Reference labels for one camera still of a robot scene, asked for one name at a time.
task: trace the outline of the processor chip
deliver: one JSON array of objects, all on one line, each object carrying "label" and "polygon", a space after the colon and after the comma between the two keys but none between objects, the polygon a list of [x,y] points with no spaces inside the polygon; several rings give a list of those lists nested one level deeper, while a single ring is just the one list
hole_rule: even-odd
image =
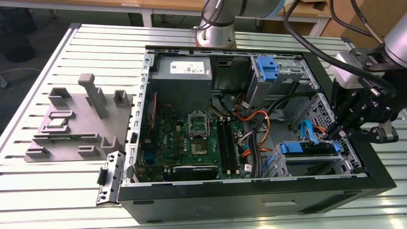
[{"label": "processor chip", "polygon": [[51,120],[47,127],[49,128],[62,128],[62,127],[65,127],[67,121],[69,121],[67,118],[55,118],[55,119]]},{"label": "processor chip", "polygon": [[205,139],[191,140],[191,154],[206,155],[209,154],[209,141]]}]

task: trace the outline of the motherboard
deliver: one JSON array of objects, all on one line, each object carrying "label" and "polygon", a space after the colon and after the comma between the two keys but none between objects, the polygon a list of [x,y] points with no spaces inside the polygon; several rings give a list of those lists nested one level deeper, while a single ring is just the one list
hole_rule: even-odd
[{"label": "motherboard", "polygon": [[143,146],[141,182],[246,178],[235,146],[241,121],[202,114],[161,121],[157,144]]}]

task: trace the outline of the ram slot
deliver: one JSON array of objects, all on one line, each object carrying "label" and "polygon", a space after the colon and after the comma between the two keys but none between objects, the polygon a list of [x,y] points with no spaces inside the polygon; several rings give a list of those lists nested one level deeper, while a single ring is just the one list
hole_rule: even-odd
[{"label": "ram slot", "polygon": [[231,131],[231,122],[225,122],[225,135],[226,135],[226,145],[229,149],[229,161],[230,161],[230,168],[231,171],[235,173],[238,172],[238,162],[237,162],[237,152],[235,152],[235,144],[234,144],[234,134]]},{"label": "ram slot", "polygon": [[219,144],[219,154],[221,154],[221,163],[222,163],[222,173],[231,173],[231,165],[229,160],[229,149],[226,144],[226,135],[225,135],[225,121],[218,121],[218,144]]}]

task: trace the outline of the slotted aluminum surface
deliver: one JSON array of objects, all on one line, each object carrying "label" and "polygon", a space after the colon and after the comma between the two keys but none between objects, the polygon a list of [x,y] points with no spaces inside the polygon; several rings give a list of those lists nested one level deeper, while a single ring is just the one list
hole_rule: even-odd
[{"label": "slotted aluminum surface", "polygon": [[[332,56],[349,47],[341,39],[312,38]],[[286,35],[237,33],[238,48],[306,51]],[[0,138],[0,228],[109,228],[138,222],[121,207],[95,207],[103,161],[34,163],[23,157],[42,123],[53,87],[85,93],[81,73],[94,73],[106,94],[139,92],[146,45],[194,46],[190,30],[82,25],[70,29]],[[166,224],[151,228],[405,228],[407,225],[407,123],[397,120],[398,143],[374,145],[398,188],[360,199],[326,214]]]}]

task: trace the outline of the power supply label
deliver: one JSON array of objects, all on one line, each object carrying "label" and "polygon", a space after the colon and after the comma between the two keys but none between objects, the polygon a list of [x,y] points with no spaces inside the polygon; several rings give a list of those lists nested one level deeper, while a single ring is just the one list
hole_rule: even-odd
[{"label": "power supply label", "polygon": [[173,61],[171,74],[205,74],[205,63],[191,61]]}]

